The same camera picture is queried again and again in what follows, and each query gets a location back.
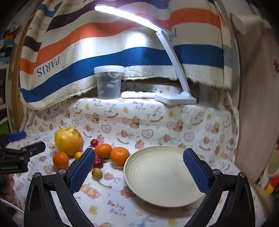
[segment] cable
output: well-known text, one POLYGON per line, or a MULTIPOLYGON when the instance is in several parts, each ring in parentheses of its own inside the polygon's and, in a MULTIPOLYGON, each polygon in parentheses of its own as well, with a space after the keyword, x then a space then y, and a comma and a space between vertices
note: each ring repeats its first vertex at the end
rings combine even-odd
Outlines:
POLYGON ((0 199, 2 203, 12 207, 13 209, 16 209, 17 211, 21 212, 24 214, 24 211, 22 211, 21 209, 19 209, 18 207, 16 207, 15 205, 9 203, 8 201, 4 200, 4 199, 0 199))

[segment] orange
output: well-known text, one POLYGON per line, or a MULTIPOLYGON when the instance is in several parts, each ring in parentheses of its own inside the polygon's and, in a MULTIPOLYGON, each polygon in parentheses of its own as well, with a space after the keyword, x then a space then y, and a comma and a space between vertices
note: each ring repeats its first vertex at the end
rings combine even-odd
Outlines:
POLYGON ((100 159, 106 159, 109 158, 110 152, 112 150, 112 147, 108 143, 103 143, 97 145, 95 148, 96 156, 100 159))
POLYGON ((52 158, 53 164, 56 168, 64 169, 69 164, 68 155, 64 152, 56 153, 52 158))
POLYGON ((126 148, 120 146, 113 148, 113 150, 110 153, 110 159, 113 162, 113 164, 121 165, 121 166, 125 164, 129 156, 130 156, 129 151, 126 148))
POLYGON ((74 155, 75 160, 78 160, 80 156, 82 156, 82 152, 76 152, 76 154, 74 155))

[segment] blue gripper pad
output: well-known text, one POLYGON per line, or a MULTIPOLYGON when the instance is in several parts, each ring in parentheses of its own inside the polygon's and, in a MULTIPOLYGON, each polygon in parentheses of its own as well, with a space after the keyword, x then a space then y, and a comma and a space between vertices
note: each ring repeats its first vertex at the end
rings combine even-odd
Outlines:
POLYGON ((88 173, 93 167, 95 158, 95 151, 91 148, 87 148, 82 156, 78 160, 73 161, 69 166, 68 170, 73 171, 69 178, 69 192, 71 194, 80 190, 88 173))
POLYGON ((25 131, 21 131, 21 132, 17 132, 17 133, 12 133, 12 134, 9 135, 8 141, 9 142, 14 142, 14 141, 26 138, 26 136, 27 136, 27 134, 26 134, 25 131))
POLYGON ((183 152, 183 162, 199 188, 199 191, 207 195, 211 190, 209 177, 188 149, 183 152))

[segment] yellow pear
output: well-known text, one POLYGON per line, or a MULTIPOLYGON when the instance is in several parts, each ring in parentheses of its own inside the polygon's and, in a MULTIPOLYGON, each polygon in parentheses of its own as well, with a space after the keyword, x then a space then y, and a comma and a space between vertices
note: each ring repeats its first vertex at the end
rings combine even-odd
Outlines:
POLYGON ((82 136, 74 127, 56 131, 54 142, 57 150, 65 152, 68 156, 74 156, 76 152, 81 152, 83 148, 82 136))

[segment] container lid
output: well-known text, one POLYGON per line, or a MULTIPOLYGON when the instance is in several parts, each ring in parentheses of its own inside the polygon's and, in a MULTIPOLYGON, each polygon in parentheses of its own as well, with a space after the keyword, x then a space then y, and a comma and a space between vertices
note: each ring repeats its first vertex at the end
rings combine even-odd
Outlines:
POLYGON ((99 72, 124 72, 125 68, 120 65, 102 65, 94 68, 94 73, 99 72))

